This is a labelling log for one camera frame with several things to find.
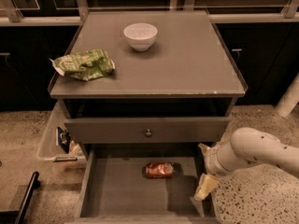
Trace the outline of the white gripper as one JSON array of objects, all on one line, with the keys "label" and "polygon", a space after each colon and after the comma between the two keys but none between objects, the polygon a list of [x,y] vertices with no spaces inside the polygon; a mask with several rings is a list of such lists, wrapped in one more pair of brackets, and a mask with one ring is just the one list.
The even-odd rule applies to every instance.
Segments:
[{"label": "white gripper", "polygon": [[204,155],[207,174],[201,174],[194,199],[203,201],[218,186],[220,182],[218,177],[224,177],[232,172],[229,169],[232,148],[229,143],[217,144],[214,147],[200,143],[198,147]]}]

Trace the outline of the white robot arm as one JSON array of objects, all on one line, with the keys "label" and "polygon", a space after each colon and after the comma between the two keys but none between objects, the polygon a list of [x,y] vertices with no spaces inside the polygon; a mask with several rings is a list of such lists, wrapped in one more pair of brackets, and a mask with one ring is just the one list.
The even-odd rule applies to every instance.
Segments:
[{"label": "white robot arm", "polygon": [[220,180],[236,170],[261,164],[275,166],[299,177],[299,148],[287,146],[270,133],[253,128],[240,128],[233,132],[225,144],[208,147],[200,143],[206,173],[202,173],[194,193],[196,201],[203,201]]}]

